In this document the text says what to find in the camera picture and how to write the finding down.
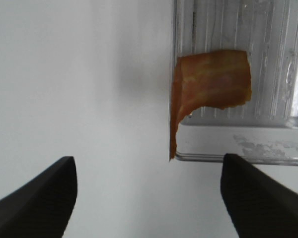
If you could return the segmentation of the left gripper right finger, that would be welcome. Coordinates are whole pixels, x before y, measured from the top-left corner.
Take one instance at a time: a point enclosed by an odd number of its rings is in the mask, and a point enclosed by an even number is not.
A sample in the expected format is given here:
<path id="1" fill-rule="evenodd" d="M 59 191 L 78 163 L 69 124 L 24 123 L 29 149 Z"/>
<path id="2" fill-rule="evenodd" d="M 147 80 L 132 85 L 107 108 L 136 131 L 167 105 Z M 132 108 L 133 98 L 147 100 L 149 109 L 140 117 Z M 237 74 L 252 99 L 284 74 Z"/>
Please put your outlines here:
<path id="1" fill-rule="evenodd" d="M 298 238 L 298 194 L 236 154 L 225 154 L 221 195 L 240 238 Z"/>

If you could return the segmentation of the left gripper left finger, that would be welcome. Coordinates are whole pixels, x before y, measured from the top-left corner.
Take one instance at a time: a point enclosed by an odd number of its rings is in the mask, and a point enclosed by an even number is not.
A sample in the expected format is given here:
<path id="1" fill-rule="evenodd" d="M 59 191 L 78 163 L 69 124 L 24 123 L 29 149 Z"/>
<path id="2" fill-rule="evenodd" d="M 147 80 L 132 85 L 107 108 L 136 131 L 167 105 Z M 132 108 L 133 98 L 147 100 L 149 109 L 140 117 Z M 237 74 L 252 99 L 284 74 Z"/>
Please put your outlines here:
<path id="1" fill-rule="evenodd" d="M 62 157 L 0 200 L 0 238 L 61 238 L 76 198 L 74 158 Z"/>

